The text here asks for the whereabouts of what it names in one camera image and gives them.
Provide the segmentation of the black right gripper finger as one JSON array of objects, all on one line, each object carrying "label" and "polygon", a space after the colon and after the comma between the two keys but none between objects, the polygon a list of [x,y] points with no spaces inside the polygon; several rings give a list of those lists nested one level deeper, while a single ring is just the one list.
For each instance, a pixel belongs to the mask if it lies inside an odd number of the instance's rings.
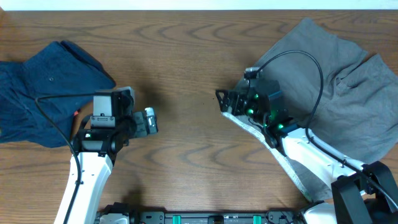
[{"label": "black right gripper finger", "polygon": [[234,116],[243,115],[247,103],[247,96],[242,93],[230,93],[228,98],[231,114]]},{"label": "black right gripper finger", "polygon": [[216,98],[218,100],[220,111],[236,110],[236,92],[233,90],[216,90]]}]

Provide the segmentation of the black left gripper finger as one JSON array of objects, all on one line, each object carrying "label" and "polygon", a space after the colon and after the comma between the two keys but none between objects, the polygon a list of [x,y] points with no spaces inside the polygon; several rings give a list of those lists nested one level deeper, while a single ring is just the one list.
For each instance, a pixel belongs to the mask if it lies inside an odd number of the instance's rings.
[{"label": "black left gripper finger", "polygon": [[133,114],[134,122],[136,123],[136,132],[134,134],[134,138],[143,138],[148,136],[147,129],[147,118],[146,114],[142,111],[135,112]]},{"label": "black left gripper finger", "polygon": [[154,109],[151,107],[148,107],[148,108],[145,108],[145,112],[146,112],[146,120],[147,120],[147,124],[148,124],[149,134],[158,133],[157,119],[156,119]]}]

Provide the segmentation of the grey shorts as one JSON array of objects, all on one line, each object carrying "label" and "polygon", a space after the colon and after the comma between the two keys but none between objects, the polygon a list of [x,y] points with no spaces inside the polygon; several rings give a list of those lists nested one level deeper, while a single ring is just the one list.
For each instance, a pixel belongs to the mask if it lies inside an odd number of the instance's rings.
[{"label": "grey shorts", "polygon": [[343,154],[371,164],[397,144],[397,75],[380,55],[305,18],[256,66],[289,114]]}]

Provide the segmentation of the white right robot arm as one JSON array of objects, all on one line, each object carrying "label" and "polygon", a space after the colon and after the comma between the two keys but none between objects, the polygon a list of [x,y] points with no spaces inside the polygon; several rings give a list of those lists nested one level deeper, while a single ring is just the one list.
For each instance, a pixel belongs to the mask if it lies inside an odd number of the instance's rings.
[{"label": "white right robot arm", "polygon": [[289,116],[277,81],[216,90],[221,112],[259,131],[267,147],[306,167],[331,188],[333,203],[315,202],[292,223],[397,223],[397,185],[381,162],[365,164],[323,142]]}]

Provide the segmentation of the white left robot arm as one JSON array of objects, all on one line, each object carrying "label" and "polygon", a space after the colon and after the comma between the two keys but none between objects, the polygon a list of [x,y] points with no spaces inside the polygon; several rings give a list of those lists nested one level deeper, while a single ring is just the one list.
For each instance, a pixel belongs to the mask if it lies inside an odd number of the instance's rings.
[{"label": "white left robot arm", "polygon": [[82,119],[72,140],[70,172],[56,223],[94,223],[117,153],[131,139],[158,133],[154,109],[135,112],[134,103],[129,86],[93,95],[93,113]]}]

